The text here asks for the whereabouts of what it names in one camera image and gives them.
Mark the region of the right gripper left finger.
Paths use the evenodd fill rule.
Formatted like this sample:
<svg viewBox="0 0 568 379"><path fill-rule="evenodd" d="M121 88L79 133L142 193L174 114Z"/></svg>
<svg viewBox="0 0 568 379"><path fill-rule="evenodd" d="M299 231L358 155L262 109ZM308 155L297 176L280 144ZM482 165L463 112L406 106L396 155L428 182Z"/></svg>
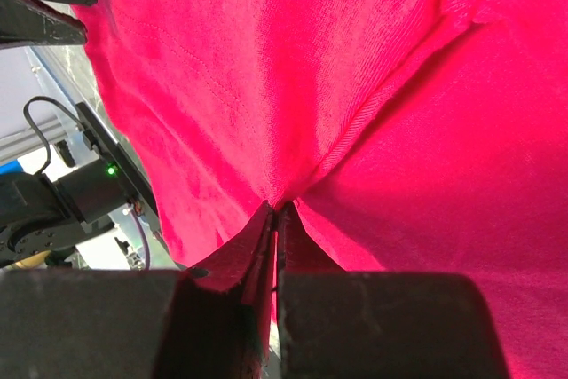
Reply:
<svg viewBox="0 0 568 379"><path fill-rule="evenodd" d="M188 269L188 353L197 361L227 361L268 349L274 262L272 219L266 201L220 249Z"/></svg>

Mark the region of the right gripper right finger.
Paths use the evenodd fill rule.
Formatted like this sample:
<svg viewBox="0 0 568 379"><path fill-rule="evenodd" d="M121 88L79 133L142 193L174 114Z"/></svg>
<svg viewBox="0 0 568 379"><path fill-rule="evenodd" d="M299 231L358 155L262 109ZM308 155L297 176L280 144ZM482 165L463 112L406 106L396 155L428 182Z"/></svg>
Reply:
<svg viewBox="0 0 568 379"><path fill-rule="evenodd" d="M307 233L296 205L286 202L277 212L276 221L276 315L279 330L280 351L288 344L285 326L285 277L287 274L316 274L344 272L344 269L328 255Z"/></svg>

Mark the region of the red t-shirt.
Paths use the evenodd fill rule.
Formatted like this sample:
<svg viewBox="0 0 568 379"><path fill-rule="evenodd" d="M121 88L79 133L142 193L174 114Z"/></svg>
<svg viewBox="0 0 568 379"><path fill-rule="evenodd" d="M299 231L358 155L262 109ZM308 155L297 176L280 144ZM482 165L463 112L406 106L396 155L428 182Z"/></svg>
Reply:
<svg viewBox="0 0 568 379"><path fill-rule="evenodd" d="M194 265L294 201L348 270L464 273L567 375L567 0L98 0L106 112Z"/></svg>

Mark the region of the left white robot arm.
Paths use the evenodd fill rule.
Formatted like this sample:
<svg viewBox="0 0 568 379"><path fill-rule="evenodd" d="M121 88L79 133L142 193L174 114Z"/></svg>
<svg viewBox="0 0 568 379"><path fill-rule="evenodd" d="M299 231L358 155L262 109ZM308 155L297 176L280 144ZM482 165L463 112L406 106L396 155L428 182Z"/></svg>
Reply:
<svg viewBox="0 0 568 379"><path fill-rule="evenodd" d="M1 0L1 47L84 45L84 24L52 4L92 6L98 0ZM44 168L1 176L1 265L6 267L45 251L68 249L114 228L110 213L128 205L134 223L147 223L154 237L161 227L147 180L122 146L112 139L84 102L73 108L48 96L35 96L23 117L43 146L50 142L30 107L45 102L65 114L97 158L52 181Z"/></svg>

